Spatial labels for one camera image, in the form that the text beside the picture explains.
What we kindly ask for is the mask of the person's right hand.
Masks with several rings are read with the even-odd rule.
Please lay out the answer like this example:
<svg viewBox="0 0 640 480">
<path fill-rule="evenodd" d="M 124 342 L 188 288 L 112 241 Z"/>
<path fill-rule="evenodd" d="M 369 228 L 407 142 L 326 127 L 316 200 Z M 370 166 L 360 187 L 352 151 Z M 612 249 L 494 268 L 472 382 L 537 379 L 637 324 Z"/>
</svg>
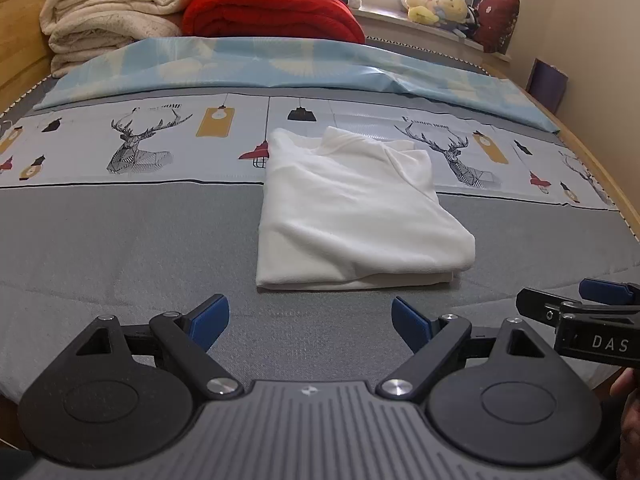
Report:
<svg viewBox="0 0 640 480">
<path fill-rule="evenodd" d="M 640 403 L 639 371 L 626 368 L 613 382 L 610 389 L 613 399 L 625 399 L 620 421 L 620 460 L 617 478 L 638 480 L 640 478 Z"/>
</svg>

